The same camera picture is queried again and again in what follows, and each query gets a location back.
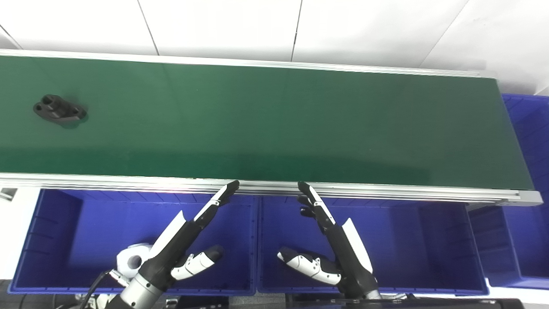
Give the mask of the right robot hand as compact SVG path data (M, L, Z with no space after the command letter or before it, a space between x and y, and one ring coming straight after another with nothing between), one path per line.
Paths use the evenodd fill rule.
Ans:
M288 267L321 283L337 286L347 299L382 299L372 262L351 218L339 225L328 206L310 184L298 182L300 214L314 218L335 254L330 261L314 252L282 247L277 258Z

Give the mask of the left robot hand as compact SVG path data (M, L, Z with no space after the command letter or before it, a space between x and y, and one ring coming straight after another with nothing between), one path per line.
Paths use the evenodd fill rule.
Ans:
M186 252L239 186L238 180L223 186L206 202L194 219L186 220L183 213L179 212L155 241L149 258L141 265L131 283L166 291L176 280L190 278L218 262L224 254L220 245L214 245L198 254Z

